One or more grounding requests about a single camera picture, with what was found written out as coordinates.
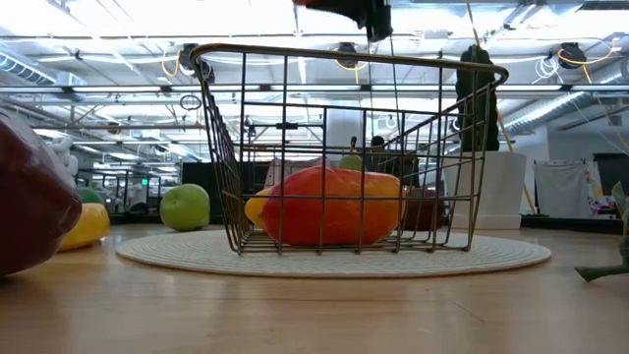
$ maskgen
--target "duct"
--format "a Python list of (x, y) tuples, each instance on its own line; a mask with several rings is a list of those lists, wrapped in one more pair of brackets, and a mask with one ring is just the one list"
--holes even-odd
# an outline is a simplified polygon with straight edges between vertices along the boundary
[[(85, 80), (72, 73), (43, 68), (41, 65), (7, 47), (0, 49), (0, 70), (37, 86), (73, 87), (86, 84)], [(79, 93), (55, 93), (55, 95), (74, 102), (79, 102), (86, 98), (84, 94)]]
[[(625, 56), (620, 61), (598, 70), (595, 72), (595, 78), (598, 78), (595, 84), (628, 84), (629, 57)], [(588, 82), (582, 80), (578, 84), (586, 85)], [(566, 93), (554, 99), (529, 104), (524, 109), (507, 116), (505, 127), (510, 135), (518, 135), (523, 131), (533, 130), (542, 124), (584, 109), (596, 102), (596, 98), (591, 92)]]
[(39, 68), (38, 64), (31, 63), (26, 57), (8, 48), (0, 51), (0, 70), (35, 85), (54, 85), (57, 82), (52, 75)]

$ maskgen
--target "white curtain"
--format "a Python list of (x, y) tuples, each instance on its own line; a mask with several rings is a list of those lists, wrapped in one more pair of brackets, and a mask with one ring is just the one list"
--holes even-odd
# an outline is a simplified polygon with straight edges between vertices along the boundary
[(583, 161), (536, 161), (540, 213), (550, 217), (591, 218)]

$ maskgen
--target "green pear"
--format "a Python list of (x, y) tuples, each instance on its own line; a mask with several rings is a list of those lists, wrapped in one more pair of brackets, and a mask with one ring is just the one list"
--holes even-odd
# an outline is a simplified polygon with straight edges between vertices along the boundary
[[(356, 137), (352, 137), (350, 142), (350, 152), (356, 151)], [(341, 158), (338, 163), (338, 167), (342, 169), (351, 169), (354, 171), (362, 171), (363, 170), (363, 160), (360, 156), (357, 155), (346, 155)]]
[(355, 171), (363, 170), (363, 160), (360, 156), (356, 155), (346, 155), (341, 158), (341, 161), (338, 163), (339, 168), (343, 169), (351, 169)]

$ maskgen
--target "table surface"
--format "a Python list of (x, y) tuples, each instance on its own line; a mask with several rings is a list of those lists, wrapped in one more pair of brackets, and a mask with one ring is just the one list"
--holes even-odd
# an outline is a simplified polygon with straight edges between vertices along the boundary
[(629, 275), (584, 282), (573, 266), (620, 263), (618, 237), (487, 233), (539, 243), (548, 263), (395, 280), (277, 279), (140, 265), (101, 244), (0, 279), (0, 353), (629, 353)]

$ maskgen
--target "round woven mat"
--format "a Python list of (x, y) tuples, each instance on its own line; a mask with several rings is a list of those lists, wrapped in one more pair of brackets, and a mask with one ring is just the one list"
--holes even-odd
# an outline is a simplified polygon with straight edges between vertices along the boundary
[[(464, 246), (467, 235), (452, 234), (449, 245)], [(546, 247), (475, 236), (470, 252), (416, 251), (244, 254), (229, 249), (224, 231), (149, 236), (123, 242), (118, 255), (153, 265), (211, 273), (278, 277), (420, 277), (496, 271), (550, 258)]]

